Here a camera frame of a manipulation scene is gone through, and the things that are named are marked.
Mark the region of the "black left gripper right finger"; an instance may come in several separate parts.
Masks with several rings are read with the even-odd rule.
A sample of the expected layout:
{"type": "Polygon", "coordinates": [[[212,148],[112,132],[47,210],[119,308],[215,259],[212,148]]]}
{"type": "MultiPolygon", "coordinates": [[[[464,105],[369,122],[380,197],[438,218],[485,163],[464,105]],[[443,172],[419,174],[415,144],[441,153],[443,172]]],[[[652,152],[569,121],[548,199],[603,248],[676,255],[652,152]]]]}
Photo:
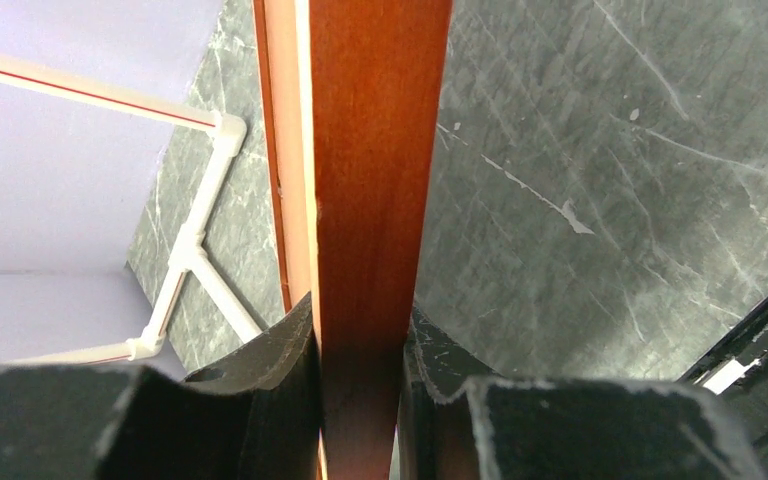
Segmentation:
{"type": "Polygon", "coordinates": [[[764,479],[713,393],[643,380],[510,379],[421,311],[403,350],[403,479],[764,479]]]}

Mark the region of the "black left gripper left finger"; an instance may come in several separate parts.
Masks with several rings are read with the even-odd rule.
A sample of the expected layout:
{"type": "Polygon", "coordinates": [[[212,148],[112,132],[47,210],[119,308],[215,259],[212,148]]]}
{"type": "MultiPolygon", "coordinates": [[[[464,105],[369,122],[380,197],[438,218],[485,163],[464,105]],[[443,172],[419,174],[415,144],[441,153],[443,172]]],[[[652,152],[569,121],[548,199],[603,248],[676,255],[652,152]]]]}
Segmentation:
{"type": "Polygon", "coordinates": [[[0,366],[0,479],[313,479],[309,298],[176,381],[147,366],[0,366]]]}

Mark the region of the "wooden picture frame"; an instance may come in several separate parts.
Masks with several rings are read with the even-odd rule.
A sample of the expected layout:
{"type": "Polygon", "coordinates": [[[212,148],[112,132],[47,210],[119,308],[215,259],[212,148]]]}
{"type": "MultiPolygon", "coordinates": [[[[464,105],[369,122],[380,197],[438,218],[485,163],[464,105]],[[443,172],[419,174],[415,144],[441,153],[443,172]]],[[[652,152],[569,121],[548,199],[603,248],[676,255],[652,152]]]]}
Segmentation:
{"type": "Polygon", "coordinates": [[[389,474],[452,9],[253,3],[281,294],[312,301],[324,479],[389,474]]]}

